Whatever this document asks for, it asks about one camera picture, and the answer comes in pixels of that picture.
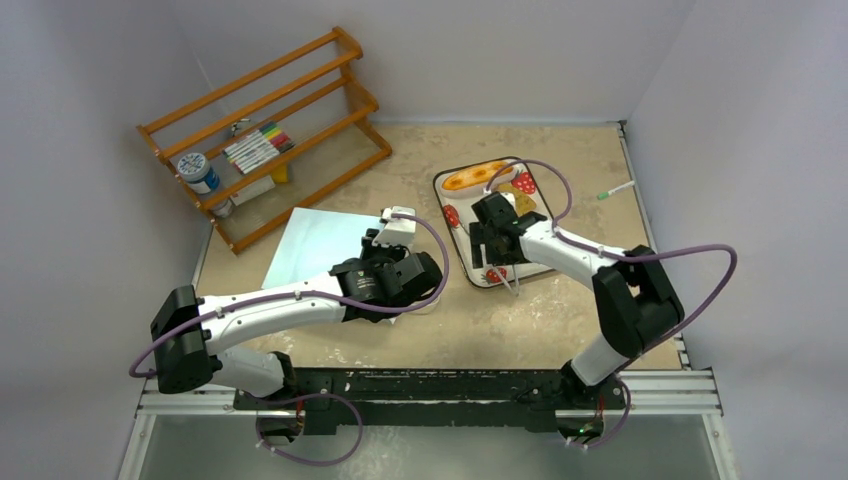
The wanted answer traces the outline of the round brown bread slice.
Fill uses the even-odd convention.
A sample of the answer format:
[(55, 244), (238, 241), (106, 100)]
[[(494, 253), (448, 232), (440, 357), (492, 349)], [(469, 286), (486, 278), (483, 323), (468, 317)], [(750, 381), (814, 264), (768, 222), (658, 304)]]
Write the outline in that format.
[(512, 184), (504, 183), (498, 185), (496, 190), (504, 195), (511, 195), (514, 200), (514, 209), (517, 216), (523, 216), (537, 208), (535, 200), (529, 194), (514, 187)]

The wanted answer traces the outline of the white strawberry tray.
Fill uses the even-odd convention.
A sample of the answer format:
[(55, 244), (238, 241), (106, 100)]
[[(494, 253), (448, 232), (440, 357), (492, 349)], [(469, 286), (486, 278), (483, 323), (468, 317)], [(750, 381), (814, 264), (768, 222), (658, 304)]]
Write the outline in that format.
[[(546, 200), (544, 199), (543, 194), (539, 190), (534, 176), (529, 171), (529, 166), (524, 163), (520, 163), (516, 157), (503, 157), (494, 160), (506, 160), (507, 166), (514, 166), (517, 168), (518, 173), (508, 184), (512, 184), (514, 187), (521, 189), (525, 193), (529, 194), (537, 204), (537, 208), (534, 211), (550, 218), (552, 216), (552, 213), (547, 205)], [(492, 271), (493, 265), (485, 265), (483, 268), (474, 268), (472, 266), (470, 235), (468, 232), (469, 224), (471, 222), (477, 221), (477, 218), (474, 212), (472, 211), (471, 206), (484, 197), (484, 189), (481, 194), (475, 196), (468, 196), (465, 198), (451, 198), (442, 193), (439, 188), (439, 183), (444, 180), (450, 173), (471, 165), (455, 167), (437, 173), (434, 177), (433, 185), (438, 203), (442, 209), (445, 222), (450, 228), (452, 241), (458, 252), (461, 265), (467, 279), (472, 285), (476, 287), (493, 288), (501, 285)], [(494, 192), (498, 192), (496, 190), (496, 187), (497, 186), (492, 185), (492, 189)], [(534, 263), (516, 264), (516, 267), (520, 282), (525, 281), (529, 278), (539, 276), (544, 273), (548, 273), (552, 270), (550, 267), (545, 267)]]

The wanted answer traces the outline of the long fake bread loaf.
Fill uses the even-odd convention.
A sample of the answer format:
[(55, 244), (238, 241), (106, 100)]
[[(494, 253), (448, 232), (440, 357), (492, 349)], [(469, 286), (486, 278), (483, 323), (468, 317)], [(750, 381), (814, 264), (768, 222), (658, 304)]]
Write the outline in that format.
[(506, 160), (492, 160), (450, 173), (439, 188), (448, 197), (465, 198), (481, 194), (490, 180), (493, 186), (509, 183), (517, 173), (517, 168), (507, 166)]

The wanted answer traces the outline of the light blue paper bag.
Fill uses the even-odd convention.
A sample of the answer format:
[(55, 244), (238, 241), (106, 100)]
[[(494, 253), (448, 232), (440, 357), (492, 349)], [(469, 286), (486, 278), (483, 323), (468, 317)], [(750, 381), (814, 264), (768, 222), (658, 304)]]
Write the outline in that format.
[[(434, 302), (446, 285), (447, 261), (435, 261), (443, 279), (430, 298), (382, 298), (375, 276), (360, 259), (362, 238), (369, 228), (381, 230), (380, 217), (296, 209), (257, 294), (258, 318), (272, 331), (360, 319), (380, 322)], [(417, 215), (407, 219), (416, 222), (416, 229), (433, 229)]]

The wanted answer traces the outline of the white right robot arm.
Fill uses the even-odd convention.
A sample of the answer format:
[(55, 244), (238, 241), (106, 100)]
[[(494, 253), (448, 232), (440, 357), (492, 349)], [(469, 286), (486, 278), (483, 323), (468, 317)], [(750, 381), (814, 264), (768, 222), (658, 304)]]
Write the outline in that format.
[(518, 214), (502, 193), (483, 197), (472, 210), (472, 230), (487, 259), (549, 267), (593, 293), (600, 333), (562, 368), (569, 404), (588, 405), (601, 383), (683, 320), (682, 303), (652, 249), (624, 250), (570, 234), (538, 212)]

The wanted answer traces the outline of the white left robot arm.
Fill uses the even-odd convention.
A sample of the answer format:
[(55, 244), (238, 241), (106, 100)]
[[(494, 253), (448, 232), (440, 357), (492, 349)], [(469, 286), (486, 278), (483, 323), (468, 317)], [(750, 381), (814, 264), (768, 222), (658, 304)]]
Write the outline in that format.
[(208, 384), (230, 386), (284, 409), (297, 399), (290, 358), (245, 347), (285, 330), (352, 320), (377, 323), (427, 306), (444, 289), (448, 263), (405, 243), (362, 239), (359, 256), (306, 280), (235, 296), (199, 297), (193, 286), (173, 289), (150, 325), (150, 356), (162, 394)]

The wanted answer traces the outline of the green capped marker pen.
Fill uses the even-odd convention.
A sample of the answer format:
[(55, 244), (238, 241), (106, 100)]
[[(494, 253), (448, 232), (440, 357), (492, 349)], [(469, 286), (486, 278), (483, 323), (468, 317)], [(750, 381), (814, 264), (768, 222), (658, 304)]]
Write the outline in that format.
[(627, 189), (633, 188), (634, 186), (635, 186), (635, 181), (631, 180), (631, 181), (628, 181), (628, 182), (623, 183), (621, 185), (618, 185), (614, 188), (611, 188), (607, 191), (603, 191), (603, 192), (597, 194), (596, 198), (598, 200), (605, 200), (605, 199), (607, 199), (611, 196), (614, 196), (614, 195), (617, 195), (617, 194), (619, 194), (623, 191), (626, 191)]

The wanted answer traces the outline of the yellow sponge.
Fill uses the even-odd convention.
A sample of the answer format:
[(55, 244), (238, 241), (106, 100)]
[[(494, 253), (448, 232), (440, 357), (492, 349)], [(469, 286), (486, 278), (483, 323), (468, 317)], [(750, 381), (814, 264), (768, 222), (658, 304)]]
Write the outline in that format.
[(289, 166), (287, 164), (282, 164), (276, 167), (270, 173), (271, 179), (275, 184), (285, 184), (289, 182)]

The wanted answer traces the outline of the small white box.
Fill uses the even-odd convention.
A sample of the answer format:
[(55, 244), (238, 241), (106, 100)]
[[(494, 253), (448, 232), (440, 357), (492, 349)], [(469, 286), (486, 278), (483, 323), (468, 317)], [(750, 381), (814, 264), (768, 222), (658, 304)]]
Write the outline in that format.
[(274, 180), (270, 175), (266, 175), (233, 193), (230, 198), (236, 206), (239, 206), (271, 191), (274, 187)]

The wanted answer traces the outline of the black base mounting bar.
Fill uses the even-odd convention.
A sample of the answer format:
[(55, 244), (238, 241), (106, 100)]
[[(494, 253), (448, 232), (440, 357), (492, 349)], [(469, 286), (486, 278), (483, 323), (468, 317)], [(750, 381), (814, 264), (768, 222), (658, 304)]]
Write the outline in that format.
[(515, 427), (566, 439), (599, 438), (605, 417), (629, 406), (620, 379), (582, 385), (560, 369), (298, 367), (267, 397), (238, 390), (237, 410), (278, 412), (307, 435), (340, 426)]

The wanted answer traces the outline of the small clear bottle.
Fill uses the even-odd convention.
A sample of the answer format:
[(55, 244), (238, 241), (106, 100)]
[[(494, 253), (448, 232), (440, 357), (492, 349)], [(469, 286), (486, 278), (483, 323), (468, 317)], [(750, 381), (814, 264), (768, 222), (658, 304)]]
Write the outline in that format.
[(229, 217), (234, 210), (234, 203), (230, 199), (226, 199), (214, 205), (210, 211), (218, 218)]

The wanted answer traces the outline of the pack of coloured markers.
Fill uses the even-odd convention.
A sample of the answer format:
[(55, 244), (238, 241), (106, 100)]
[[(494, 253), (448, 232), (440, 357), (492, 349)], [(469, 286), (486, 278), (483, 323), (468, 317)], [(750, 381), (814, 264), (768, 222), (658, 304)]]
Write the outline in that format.
[(226, 160), (242, 175), (256, 170), (294, 147), (294, 141), (275, 121), (268, 121), (223, 150)]

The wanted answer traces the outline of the orange wooden shelf rack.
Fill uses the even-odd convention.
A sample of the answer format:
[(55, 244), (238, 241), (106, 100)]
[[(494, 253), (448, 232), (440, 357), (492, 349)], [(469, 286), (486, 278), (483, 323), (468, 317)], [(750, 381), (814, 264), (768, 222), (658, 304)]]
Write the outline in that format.
[[(173, 124), (328, 46), (334, 48), (334, 57), (311, 71), (201, 127), (170, 146), (162, 146), (155, 140), (155, 134)], [(256, 70), (154, 121), (137, 126), (136, 130), (157, 160), (182, 186), (192, 204), (208, 219), (224, 244), (232, 253), (239, 254), (282, 226), (293, 213), (291, 208), (287, 208), (245, 234), (231, 234), (215, 210), (243, 190), (263, 182), (276, 171), (287, 171), (291, 162), (350, 128), (357, 128), (372, 142), (376, 147), (375, 153), (318, 187), (315, 192), (307, 194), (304, 199), (297, 201), (297, 206), (315, 204), (392, 155), (390, 143), (377, 132), (370, 121), (371, 115), (378, 111), (379, 103), (361, 84), (352, 68), (353, 62), (361, 59), (363, 54), (359, 42), (342, 27), (336, 26), (323, 36)], [(344, 95), (346, 114), (302, 140), (293, 139), (284, 128), (284, 121), (338, 92)], [(208, 161), (224, 159), (236, 170), (239, 177), (230, 186), (210, 188), (207, 192), (200, 193), (190, 187), (186, 175), (179, 173), (177, 166), (180, 158), (196, 151), (198, 146), (213, 136), (223, 133), (229, 135), (228, 139), (207, 149), (203, 155)]]

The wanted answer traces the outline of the aluminium rail frame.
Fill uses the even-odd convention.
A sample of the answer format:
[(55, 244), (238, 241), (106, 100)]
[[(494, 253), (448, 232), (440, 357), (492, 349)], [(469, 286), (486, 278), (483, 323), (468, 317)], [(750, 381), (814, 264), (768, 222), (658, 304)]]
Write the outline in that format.
[[(723, 423), (723, 410), (714, 375), (694, 370), (626, 370), (623, 382), (631, 392), (629, 417), (699, 416), (706, 430), (709, 451), (720, 479), (741, 477), (729, 437)], [(175, 395), (162, 395), (158, 383), (147, 380), (143, 385), (139, 406), (118, 477), (139, 479), (155, 420), (176, 416), (246, 416), (290, 418), (285, 410), (238, 410), (234, 407), (236, 390), (208, 385)]]

